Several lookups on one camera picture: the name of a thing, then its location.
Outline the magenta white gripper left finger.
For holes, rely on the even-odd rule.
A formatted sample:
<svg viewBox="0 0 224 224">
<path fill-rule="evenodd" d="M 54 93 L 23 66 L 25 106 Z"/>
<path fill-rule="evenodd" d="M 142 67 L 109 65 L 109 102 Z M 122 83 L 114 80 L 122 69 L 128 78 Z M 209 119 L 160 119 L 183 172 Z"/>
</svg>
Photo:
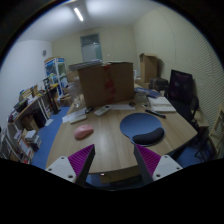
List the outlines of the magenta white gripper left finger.
<svg viewBox="0 0 224 224">
<path fill-rule="evenodd" d="M 86 184 L 92 161 L 95 156 L 95 145 L 89 145 L 69 157 L 60 156 L 49 167 L 48 172 L 79 186 Z"/>
</svg>

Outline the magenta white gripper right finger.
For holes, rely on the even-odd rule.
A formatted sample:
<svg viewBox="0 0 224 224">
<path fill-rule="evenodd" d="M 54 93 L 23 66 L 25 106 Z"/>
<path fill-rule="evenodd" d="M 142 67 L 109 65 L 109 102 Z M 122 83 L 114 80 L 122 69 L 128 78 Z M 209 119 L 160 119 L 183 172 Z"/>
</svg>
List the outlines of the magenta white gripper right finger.
<svg viewBox="0 0 224 224">
<path fill-rule="evenodd" d="M 169 155 L 160 156 L 141 145 L 134 146 L 134 155 L 145 184 L 152 183 L 182 169 Z"/>
</svg>

